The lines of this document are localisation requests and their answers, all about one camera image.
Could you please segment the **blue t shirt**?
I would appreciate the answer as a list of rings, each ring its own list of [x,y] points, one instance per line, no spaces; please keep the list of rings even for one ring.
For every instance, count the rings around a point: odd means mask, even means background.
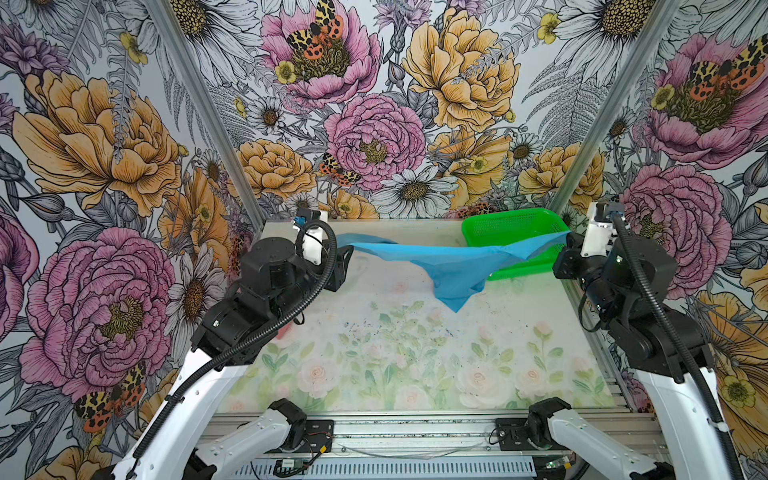
[[[438,247],[399,244],[392,240],[345,233],[340,246],[390,262],[410,262],[423,269],[433,283],[434,296],[457,312],[469,298],[484,290],[493,275],[502,279],[542,273],[553,262],[549,251],[565,245],[564,232],[533,236],[504,246]]]

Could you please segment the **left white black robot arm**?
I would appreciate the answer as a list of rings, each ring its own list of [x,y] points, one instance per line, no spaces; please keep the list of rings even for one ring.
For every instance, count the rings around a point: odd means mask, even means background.
[[[128,456],[97,479],[224,479],[255,456],[295,452],[308,441],[307,415],[281,398],[231,434],[200,437],[220,403],[286,325],[302,324],[322,290],[337,291],[354,249],[334,238],[269,237],[241,260],[241,276],[193,334],[184,366]]]

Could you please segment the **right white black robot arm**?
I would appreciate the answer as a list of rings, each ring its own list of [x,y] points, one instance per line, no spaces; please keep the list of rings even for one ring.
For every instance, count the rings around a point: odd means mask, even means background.
[[[583,236],[569,234],[553,273],[579,283],[584,301],[598,312],[598,329],[624,351],[654,406],[671,459],[634,452],[559,398],[529,408],[527,441],[540,449],[568,449],[608,479],[742,478],[716,400],[708,337],[696,320],[663,303],[672,258],[634,235],[606,253],[584,255],[585,244]]]

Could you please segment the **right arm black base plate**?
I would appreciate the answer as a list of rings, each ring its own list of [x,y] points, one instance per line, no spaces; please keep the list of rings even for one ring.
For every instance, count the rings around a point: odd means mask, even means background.
[[[536,444],[532,440],[527,420],[523,418],[497,418],[491,438],[494,444],[505,452],[547,450],[547,447]]]

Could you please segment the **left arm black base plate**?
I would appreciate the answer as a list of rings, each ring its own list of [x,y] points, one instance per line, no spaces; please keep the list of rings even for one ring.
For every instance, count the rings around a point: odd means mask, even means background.
[[[292,425],[285,442],[279,447],[283,453],[315,453],[334,436],[335,422],[331,419],[309,419]]]

